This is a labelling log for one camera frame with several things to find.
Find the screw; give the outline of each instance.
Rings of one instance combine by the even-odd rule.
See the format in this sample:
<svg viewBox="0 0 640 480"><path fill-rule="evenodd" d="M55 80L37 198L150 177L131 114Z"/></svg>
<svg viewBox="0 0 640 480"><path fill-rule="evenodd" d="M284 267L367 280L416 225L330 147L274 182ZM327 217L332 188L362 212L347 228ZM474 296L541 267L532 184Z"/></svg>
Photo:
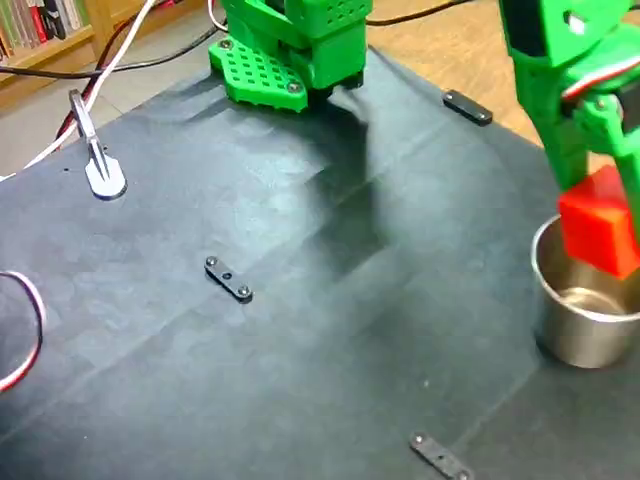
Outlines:
<svg viewBox="0 0 640 480"><path fill-rule="evenodd" d="M302 91L302 85L298 82L291 82L287 86L287 90L289 90L289 93L300 93Z"/></svg>

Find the black table surface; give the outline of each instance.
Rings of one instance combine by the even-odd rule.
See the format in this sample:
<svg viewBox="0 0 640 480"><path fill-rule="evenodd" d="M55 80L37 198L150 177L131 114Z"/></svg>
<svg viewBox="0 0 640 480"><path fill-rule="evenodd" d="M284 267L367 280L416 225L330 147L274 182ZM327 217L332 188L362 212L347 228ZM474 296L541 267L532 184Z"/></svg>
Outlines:
<svg viewBox="0 0 640 480"><path fill-rule="evenodd" d="M534 342L544 153L376 52L365 81L294 115L203 73L100 130L121 199L80 143L0 184L0 265L49 309L0 397L0 478L441 478L417 430L478 479L639 478L638 356L584 372ZM3 285L6 366L28 307Z"/></svg>

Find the green base plate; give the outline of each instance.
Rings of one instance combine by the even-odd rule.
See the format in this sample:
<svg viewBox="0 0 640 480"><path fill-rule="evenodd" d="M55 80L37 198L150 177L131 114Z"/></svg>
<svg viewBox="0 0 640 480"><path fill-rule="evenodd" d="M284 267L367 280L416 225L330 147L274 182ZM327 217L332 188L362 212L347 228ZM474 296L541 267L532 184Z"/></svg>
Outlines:
<svg viewBox="0 0 640 480"><path fill-rule="evenodd" d="M300 112L308 105L300 76L272 57L228 36L209 47L211 65L224 73L227 93L236 102Z"/></svg>

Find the green 3d-printed part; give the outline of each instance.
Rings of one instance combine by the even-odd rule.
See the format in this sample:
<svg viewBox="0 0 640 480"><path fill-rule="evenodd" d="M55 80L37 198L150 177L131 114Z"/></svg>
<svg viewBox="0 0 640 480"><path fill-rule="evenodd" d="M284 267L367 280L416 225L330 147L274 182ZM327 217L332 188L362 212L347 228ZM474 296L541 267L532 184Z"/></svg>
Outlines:
<svg viewBox="0 0 640 480"><path fill-rule="evenodd" d="M236 101L303 110L337 85L359 86L372 0L222 0L229 36L212 45Z"/></svg>
<svg viewBox="0 0 640 480"><path fill-rule="evenodd" d="M593 72L640 54L640 29L622 24L632 0L500 0L518 100L544 144L563 191L587 175L588 153L611 155L620 172L640 238L640 124L626 125L640 105L622 105L622 91L640 92L640 66L563 100Z"/></svg>

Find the metal cup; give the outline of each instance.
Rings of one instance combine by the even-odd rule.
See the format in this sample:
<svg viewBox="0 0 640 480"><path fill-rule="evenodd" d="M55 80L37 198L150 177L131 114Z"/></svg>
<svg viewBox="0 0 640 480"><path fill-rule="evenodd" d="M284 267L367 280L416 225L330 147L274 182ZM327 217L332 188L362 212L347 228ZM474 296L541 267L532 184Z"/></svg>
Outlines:
<svg viewBox="0 0 640 480"><path fill-rule="evenodd" d="M555 357L600 368L630 349L640 325L640 270L619 280L569 257L559 216L536 233L531 265L542 307L539 341Z"/></svg>

